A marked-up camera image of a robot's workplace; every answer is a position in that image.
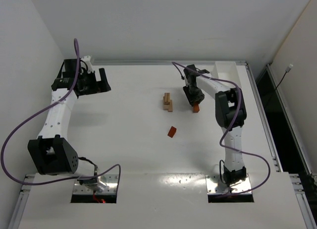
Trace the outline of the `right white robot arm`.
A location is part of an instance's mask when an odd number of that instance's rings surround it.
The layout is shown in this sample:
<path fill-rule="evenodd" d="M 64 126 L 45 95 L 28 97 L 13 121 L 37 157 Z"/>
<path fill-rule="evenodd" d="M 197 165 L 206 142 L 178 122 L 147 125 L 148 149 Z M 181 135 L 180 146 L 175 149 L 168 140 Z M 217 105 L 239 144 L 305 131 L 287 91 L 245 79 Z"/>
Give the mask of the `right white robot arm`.
<path fill-rule="evenodd" d="M 223 131 L 220 146 L 225 149 L 223 172 L 220 174 L 222 183 L 230 186 L 247 176 L 242 157 L 242 127 L 247 117 L 243 94 L 237 84 L 228 80 L 206 77 L 206 70 L 197 70 L 195 65 L 184 68 L 185 86 L 183 91 L 197 111 L 199 104 L 205 98 L 204 93 L 215 101 L 215 119 Z"/>

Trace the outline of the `reddish arch wood block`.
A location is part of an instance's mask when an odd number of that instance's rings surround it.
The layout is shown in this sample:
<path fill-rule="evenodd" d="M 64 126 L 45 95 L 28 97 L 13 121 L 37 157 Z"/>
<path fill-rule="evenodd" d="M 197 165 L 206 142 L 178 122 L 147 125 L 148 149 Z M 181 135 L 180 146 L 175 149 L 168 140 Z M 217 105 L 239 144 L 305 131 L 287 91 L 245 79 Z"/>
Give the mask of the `reddish arch wood block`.
<path fill-rule="evenodd" d="M 193 113 L 198 113 L 200 111 L 200 107 L 198 103 L 194 103 L 193 105 Z"/>

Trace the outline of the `striped plywood block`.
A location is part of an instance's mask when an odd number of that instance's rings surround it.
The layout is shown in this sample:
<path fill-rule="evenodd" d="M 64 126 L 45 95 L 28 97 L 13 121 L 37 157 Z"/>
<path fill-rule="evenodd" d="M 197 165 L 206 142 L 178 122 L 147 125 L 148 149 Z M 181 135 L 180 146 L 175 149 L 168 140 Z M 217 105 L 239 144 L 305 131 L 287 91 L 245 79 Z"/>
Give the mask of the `striped plywood block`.
<path fill-rule="evenodd" d="M 164 105 L 169 105 L 170 104 L 170 93 L 164 93 L 163 104 Z"/>

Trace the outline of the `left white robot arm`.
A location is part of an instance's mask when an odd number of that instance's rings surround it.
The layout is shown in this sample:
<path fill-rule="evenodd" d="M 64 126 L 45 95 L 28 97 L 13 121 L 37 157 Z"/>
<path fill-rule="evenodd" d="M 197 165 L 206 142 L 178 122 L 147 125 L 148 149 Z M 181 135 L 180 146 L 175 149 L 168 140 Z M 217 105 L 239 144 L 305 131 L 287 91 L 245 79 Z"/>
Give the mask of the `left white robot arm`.
<path fill-rule="evenodd" d="M 53 107 L 38 137 L 28 142 L 28 151 L 39 174 L 74 176 L 80 185 L 102 193 L 107 190 L 106 177 L 98 176 L 98 166 L 79 157 L 67 141 L 71 113 L 78 98 L 111 90 L 103 68 L 99 74 L 101 79 L 97 80 L 91 56 L 80 61 L 64 60 L 51 85 Z"/>

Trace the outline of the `white perforated plastic box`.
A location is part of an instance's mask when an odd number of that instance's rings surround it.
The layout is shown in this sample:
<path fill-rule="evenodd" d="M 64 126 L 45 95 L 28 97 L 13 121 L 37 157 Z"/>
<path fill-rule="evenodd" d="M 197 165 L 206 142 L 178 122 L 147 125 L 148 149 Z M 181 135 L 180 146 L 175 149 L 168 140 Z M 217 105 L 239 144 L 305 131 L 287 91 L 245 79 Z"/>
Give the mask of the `white perforated plastic box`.
<path fill-rule="evenodd" d="M 240 81 L 236 62 L 216 61 L 211 71 L 213 78 L 229 80 L 235 83 Z"/>

